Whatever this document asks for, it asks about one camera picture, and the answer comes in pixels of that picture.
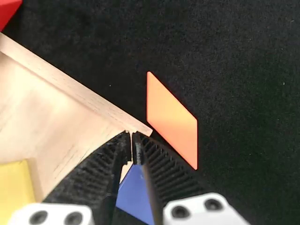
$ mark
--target black background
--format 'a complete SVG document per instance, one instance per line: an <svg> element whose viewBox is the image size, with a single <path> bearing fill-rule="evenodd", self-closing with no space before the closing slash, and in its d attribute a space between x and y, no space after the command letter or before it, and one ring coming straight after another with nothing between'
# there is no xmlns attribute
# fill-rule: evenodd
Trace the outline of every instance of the black background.
<svg viewBox="0 0 300 225"><path fill-rule="evenodd" d="M24 0L4 33L145 123L152 71L209 183L253 225L300 223L297 0Z"/></svg>

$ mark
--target blue triangular block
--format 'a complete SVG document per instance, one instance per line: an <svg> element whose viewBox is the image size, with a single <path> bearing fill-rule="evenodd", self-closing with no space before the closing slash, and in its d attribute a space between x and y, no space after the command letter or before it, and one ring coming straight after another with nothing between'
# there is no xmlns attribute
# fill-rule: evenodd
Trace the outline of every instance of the blue triangular block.
<svg viewBox="0 0 300 225"><path fill-rule="evenodd" d="M139 220L154 225L146 181L140 165L132 165L121 182L116 206Z"/></svg>

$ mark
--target orange block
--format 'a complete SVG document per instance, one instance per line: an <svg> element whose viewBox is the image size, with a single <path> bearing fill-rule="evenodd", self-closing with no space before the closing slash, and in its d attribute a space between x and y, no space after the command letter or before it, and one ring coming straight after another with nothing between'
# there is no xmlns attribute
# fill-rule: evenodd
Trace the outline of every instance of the orange block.
<svg viewBox="0 0 300 225"><path fill-rule="evenodd" d="M147 73L147 121L194 168L198 168L197 119Z"/></svg>

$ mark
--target black gripper pad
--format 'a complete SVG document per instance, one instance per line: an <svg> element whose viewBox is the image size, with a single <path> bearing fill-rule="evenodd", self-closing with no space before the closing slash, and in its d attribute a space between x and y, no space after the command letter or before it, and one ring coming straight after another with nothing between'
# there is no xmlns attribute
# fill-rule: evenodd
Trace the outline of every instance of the black gripper pad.
<svg viewBox="0 0 300 225"><path fill-rule="evenodd" d="M110 225L127 161L131 161L131 141L124 131L86 157L43 202L87 205L95 224Z"/></svg>
<svg viewBox="0 0 300 225"><path fill-rule="evenodd" d="M156 225L162 224L163 208L169 201L212 191L174 150L139 132L133 133L132 143L133 161L142 165Z"/></svg>

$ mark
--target wooden plank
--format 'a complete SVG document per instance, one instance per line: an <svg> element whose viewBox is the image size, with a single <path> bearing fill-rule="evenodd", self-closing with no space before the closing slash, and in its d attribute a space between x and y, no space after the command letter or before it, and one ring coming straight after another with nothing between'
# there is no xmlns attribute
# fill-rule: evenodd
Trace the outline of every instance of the wooden plank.
<svg viewBox="0 0 300 225"><path fill-rule="evenodd" d="M24 66L23 57L33 59L29 66ZM34 62L37 68L32 69ZM123 130L152 132L0 34L0 163L27 158L38 201L93 150ZM122 178L130 166L123 167Z"/></svg>
<svg viewBox="0 0 300 225"><path fill-rule="evenodd" d="M2 33L0 33L0 52L14 59L81 104L99 113L103 118L108 118L118 125L127 127L131 132L137 131L138 128L139 132L145 135L152 133L152 130L148 126Z"/></svg>

